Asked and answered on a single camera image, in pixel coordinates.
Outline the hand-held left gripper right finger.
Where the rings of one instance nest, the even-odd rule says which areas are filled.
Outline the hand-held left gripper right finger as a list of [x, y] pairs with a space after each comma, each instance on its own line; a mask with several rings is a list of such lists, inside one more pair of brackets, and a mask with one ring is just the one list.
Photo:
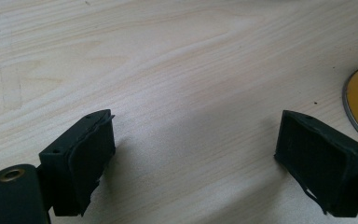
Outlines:
[[358, 142], [314, 117], [284, 110], [274, 158], [324, 213], [358, 215]]

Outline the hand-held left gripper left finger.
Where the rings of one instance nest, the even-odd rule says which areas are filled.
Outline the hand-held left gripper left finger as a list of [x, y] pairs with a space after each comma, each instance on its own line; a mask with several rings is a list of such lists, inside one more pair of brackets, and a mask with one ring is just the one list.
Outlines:
[[116, 153], [109, 109], [88, 114], [39, 153], [58, 217], [83, 215], [103, 170]]

